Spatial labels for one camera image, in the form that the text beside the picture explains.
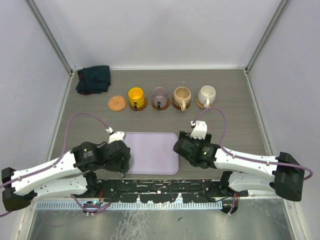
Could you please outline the yellow glass mug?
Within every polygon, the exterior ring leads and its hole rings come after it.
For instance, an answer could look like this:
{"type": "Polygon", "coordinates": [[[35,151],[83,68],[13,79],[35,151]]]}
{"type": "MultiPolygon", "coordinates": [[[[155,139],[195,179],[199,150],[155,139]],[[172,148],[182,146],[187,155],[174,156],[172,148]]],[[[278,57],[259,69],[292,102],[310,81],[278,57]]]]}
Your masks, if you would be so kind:
{"type": "Polygon", "coordinates": [[[128,93],[129,104],[134,109],[138,109],[144,106],[145,104],[145,93],[144,90],[140,87],[131,88],[128,93]]]}

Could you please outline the woven rattan coaster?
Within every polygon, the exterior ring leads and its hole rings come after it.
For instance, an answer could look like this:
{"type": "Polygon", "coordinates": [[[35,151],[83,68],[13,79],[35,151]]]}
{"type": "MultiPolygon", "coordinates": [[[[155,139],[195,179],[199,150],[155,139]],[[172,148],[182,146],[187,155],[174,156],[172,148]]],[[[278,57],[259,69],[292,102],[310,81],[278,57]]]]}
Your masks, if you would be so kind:
{"type": "Polygon", "coordinates": [[[202,103],[200,103],[200,102],[198,101],[198,99],[196,99],[196,104],[197,104],[200,108],[202,108],[202,109],[205,109],[205,108],[206,108],[202,103]]]}
{"type": "Polygon", "coordinates": [[[126,99],[121,95],[116,95],[108,101],[108,108],[114,112],[123,110],[127,105],[126,99]]]}

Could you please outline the white ceramic mug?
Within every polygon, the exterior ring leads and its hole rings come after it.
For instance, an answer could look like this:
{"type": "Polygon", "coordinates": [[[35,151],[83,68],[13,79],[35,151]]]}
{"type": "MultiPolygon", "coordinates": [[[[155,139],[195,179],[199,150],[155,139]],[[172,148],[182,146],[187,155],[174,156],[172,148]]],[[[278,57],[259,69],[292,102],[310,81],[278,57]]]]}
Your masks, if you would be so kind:
{"type": "Polygon", "coordinates": [[[216,98],[216,90],[214,87],[205,85],[198,92],[197,99],[198,101],[205,106],[205,108],[209,108],[210,104],[213,104],[216,98]]]}

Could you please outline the purple glass mug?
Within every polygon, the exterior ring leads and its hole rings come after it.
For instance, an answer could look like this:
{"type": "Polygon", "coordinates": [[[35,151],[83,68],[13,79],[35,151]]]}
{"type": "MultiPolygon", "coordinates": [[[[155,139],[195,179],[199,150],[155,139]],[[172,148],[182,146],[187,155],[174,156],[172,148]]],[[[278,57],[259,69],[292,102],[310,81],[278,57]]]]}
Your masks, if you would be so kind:
{"type": "Polygon", "coordinates": [[[152,101],[157,102],[161,101],[161,105],[165,106],[169,99],[169,92],[167,88],[163,86],[157,86],[152,90],[152,101]]]}

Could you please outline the beige ceramic mug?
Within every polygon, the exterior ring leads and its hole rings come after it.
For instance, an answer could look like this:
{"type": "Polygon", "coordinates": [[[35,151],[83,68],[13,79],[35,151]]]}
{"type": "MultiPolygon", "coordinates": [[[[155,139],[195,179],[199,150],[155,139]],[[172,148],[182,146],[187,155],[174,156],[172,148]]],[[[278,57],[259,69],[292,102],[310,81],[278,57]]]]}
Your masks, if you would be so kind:
{"type": "Polygon", "coordinates": [[[174,103],[181,107],[181,111],[186,110],[186,105],[191,103],[192,94],[191,91],[184,86],[180,86],[174,90],[172,100],[174,103]]]}

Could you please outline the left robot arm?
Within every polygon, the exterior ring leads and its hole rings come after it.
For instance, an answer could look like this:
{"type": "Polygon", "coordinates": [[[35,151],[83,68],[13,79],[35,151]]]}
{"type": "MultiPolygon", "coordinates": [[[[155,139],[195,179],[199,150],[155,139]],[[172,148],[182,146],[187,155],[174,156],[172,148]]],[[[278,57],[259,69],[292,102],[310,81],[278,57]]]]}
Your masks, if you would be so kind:
{"type": "Polygon", "coordinates": [[[1,171],[2,203],[7,212],[28,207],[46,196],[73,195],[95,198],[101,185],[95,174],[104,169],[123,175],[129,170],[131,149],[122,141],[83,142],[57,158],[33,168],[1,171]]]}

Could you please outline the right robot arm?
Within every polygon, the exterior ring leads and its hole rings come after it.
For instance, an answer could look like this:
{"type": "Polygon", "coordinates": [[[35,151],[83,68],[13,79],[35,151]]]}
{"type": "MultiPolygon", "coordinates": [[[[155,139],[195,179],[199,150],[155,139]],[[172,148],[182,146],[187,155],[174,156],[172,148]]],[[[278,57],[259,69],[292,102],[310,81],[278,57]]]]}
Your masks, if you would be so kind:
{"type": "Polygon", "coordinates": [[[220,169],[219,191],[225,197],[235,192],[265,191],[299,202],[302,200],[305,170],[286,152],[278,156],[247,154],[211,143],[211,134],[196,139],[181,131],[173,151],[192,166],[220,169]]]}

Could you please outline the brown wooden saucer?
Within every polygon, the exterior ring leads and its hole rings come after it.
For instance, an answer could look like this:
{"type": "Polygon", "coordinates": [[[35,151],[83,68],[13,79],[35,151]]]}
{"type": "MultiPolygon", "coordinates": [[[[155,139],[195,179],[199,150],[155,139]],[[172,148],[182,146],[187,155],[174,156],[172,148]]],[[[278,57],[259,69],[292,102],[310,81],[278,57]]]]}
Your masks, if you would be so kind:
{"type": "MultiPolygon", "coordinates": [[[[176,109],[181,110],[181,107],[178,106],[177,104],[175,104],[174,101],[172,101],[172,105],[173,105],[176,109]]],[[[188,109],[188,108],[190,107],[190,105],[191,105],[191,102],[186,105],[185,109],[188,109]]]]}
{"type": "Polygon", "coordinates": [[[151,102],[151,105],[152,105],[152,107],[155,108],[156,110],[159,110],[159,111],[160,111],[160,110],[165,110],[165,109],[167,109],[167,108],[169,107],[169,105],[170,105],[170,100],[168,99],[166,105],[164,105],[164,106],[162,106],[162,102],[161,102],[161,101],[156,101],[156,102],[152,101],[152,102],[151,102]]]}
{"type": "Polygon", "coordinates": [[[147,105],[148,105],[148,99],[147,98],[145,98],[144,99],[144,104],[143,104],[143,106],[141,106],[141,107],[138,107],[138,108],[134,108],[131,104],[130,104],[130,102],[128,103],[128,106],[130,107],[130,109],[132,109],[133,111],[142,111],[142,110],[144,110],[146,107],[147,107],[147,105]]]}

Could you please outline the lavender plastic tray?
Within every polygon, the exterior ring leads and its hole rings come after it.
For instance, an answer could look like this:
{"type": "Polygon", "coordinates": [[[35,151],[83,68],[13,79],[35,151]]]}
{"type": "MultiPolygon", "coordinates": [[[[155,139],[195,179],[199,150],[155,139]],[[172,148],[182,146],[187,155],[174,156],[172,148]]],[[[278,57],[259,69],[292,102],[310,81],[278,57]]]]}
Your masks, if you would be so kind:
{"type": "Polygon", "coordinates": [[[130,148],[129,174],[174,175],[179,155],[173,151],[178,136],[172,132],[127,132],[124,143],[130,148]]]}

